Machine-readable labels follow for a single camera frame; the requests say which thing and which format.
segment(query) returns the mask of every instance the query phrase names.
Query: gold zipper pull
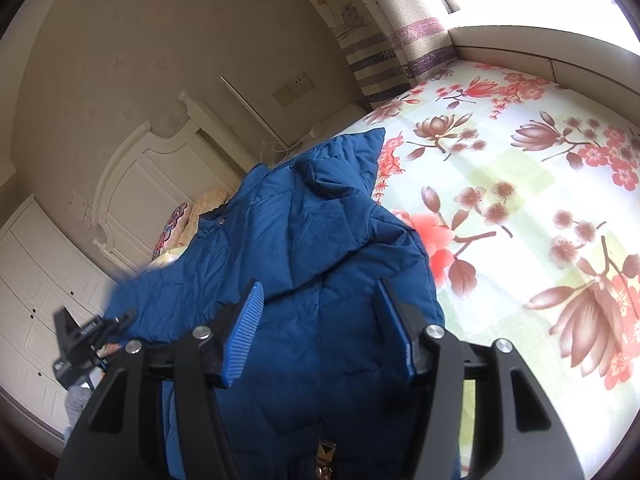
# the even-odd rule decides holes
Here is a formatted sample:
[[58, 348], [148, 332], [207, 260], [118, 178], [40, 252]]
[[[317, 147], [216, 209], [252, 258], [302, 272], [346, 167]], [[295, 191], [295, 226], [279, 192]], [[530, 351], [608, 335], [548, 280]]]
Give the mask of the gold zipper pull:
[[316, 454], [316, 478], [318, 480], [331, 480], [334, 470], [331, 462], [334, 460], [336, 445], [328, 440], [318, 441], [318, 453]]

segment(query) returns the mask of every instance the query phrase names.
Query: gray sleeve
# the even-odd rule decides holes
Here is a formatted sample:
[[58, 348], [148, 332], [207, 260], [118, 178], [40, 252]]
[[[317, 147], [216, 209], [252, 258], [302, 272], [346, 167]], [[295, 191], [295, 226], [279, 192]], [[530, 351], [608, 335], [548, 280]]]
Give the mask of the gray sleeve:
[[69, 426], [74, 427], [84, 407], [88, 404], [93, 392], [82, 386], [71, 386], [66, 393], [65, 409], [69, 418]]

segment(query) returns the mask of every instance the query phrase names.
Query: pillow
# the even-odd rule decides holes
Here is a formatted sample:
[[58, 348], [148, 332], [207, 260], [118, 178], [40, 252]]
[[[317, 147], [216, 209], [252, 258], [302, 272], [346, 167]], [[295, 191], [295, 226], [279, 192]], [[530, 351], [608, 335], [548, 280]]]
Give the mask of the pillow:
[[191, 213], [191, 204], [185, 202], [175, 208], [171, 213], [171, 218], [164, 226], [160, 239], [154, 248], [154, 255], [151, 258], [155, 260], [160, 254], [167, 252], [169, 249], [173, 249], [178, 244], [178, 239], [184, 231], [184, 227], [189, 221], [189, 214]]
[[178, 247], [189, 245], [191, 239], [196, 235], [198, 231], [198, 218], [201, 214], [213, 211], [215, 208], [223, 205], [227, 200], [229, 200], [229, 193], [221, 187], [215, 187], [201, 194], [193, 203], [189, 222], [178, 240]]

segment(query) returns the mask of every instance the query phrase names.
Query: bedpost finial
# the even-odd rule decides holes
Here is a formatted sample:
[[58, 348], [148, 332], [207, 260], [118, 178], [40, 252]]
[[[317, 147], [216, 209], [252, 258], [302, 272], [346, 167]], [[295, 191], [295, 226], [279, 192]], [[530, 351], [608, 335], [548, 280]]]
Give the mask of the bedpost finial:
[[182, 101], [184, 105], [187, 107], [187, 110], [191, 108], [191, 105], [194, 104], [195, 99], [193, 99], [186, 90], [183, 90], [178, 94], [178, 101]]

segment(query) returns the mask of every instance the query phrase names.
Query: white wardrobe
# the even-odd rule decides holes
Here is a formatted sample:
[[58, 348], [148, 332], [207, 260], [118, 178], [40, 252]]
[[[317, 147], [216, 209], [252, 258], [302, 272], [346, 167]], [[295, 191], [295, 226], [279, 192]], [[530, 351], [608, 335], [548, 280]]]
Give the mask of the white wardrobe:
[[52, 372], [53, 314], [66, 306], [82, 324], [102, 313], [112, 285], [33, 195], [0, 228], [0, 386], [47, 429], [68, 425], [65, 390]]

